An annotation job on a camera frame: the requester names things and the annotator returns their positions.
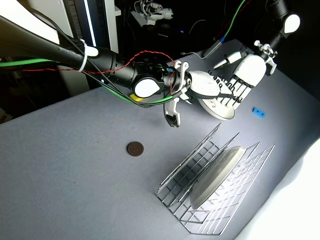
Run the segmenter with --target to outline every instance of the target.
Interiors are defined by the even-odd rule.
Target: black cable
[[[85,53],[71,40],[71,38],[66,35],[61,28],[49,17],[47,17],[46,15],[44,15],[43,13],[30,8],[30,7],[26,7],[26,9],[28,9],[30,12],[38,14],[39,16],[41,16],[42,18],[44,18],[45,20],[47,20],[48,22],[50,22],[55,29],[82,55],[84,56]],[[88,57],[87,61],[98,71],[98,72],[102,72],[97,65],[95,65],[95,63]],[[154,105],[158,105],[158,103],[142,103],[142,102],[137,102],[133,99],[131,99],[129,96],[127,96],[118,86],[116,86],[112,81],[110,81],[103,73],[101,74],[103,76],[103,78],[110,84],[112,85],[118,92],[120,95],[122,95],[124,98],[132,101],[134,104],[142,107],[142,108],[146,108],[146,107],[150,107],[150,106],[154,106]]]

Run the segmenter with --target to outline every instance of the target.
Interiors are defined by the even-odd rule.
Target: dish rack
[[[197,209],[191,207],[193,184],[239,135],[224,146],[212,142],[220,124],[162,181],[156,196],[192,234],[221,235],[244,199],[275,145],[256,155],[259,142],[244,156],[216,191]]]

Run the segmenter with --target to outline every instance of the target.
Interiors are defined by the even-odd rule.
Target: white circular joint cap
[[[284,21],[284,33],[295,32],[300,26],[300,17],[297,14],[291,14]]]
[[[148,98],[159,90],[160,87],[150,78],[141,80],[134,87],[134,93],[139,98]]]

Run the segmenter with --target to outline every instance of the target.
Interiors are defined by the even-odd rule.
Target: light strip
[[[83,1],[84,1],[85,12],[86,12],[86,18],[88,19],[88,23],[89,23],[89,29],[90,29],[92,44],[93,44],[93,46],[96,47],[97,44],[96,44],[94,29],[93,29],[92,23],[91,23],[91,17],[90,17],[90,12],[89,12],[88,1],[87,0],[83,0]]]

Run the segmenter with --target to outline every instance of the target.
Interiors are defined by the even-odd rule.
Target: robotic arm
[[[49,21],[54,28],[30,11]],[[16,0],[3,0],[0,29],[5,34],[0,35],[0,56],[48,59],[90,77],[99,74],[103,79],[93,77],[96,81],[111,88],[113,92],[118,91],[125,99],[140,107],[163,104],[165,119],[172,127],[179,127],[181,122],[180,114],[176,111],[180,99],[189,104],[191,99],[198,99],[215,117],[232,118],[237,107],[234,107],[234,103],[239,104],[251,88],[258,84],[266,72],[266,64],[272,62],[269,59],[275,56],[271,46],[258,45],[260,50],[257,54],[246,56],[234,71],[232,79],[226,81],[203,71],[187,71],[189,64],[179,60],[173,62],[173,66],[166,63],[134,62],[133,58],[127,62],[109,49],[87,46],[83,40],[67,36],[49,18],[34,9],[30,11]],[[231,63],[231,59],[238,57],[239,54],[236,54],[228,61]],[[125,95],[117,85],[130,89],[134,98]],[[137,100],[161,93],[167,93],[168,96],[149,103]]]

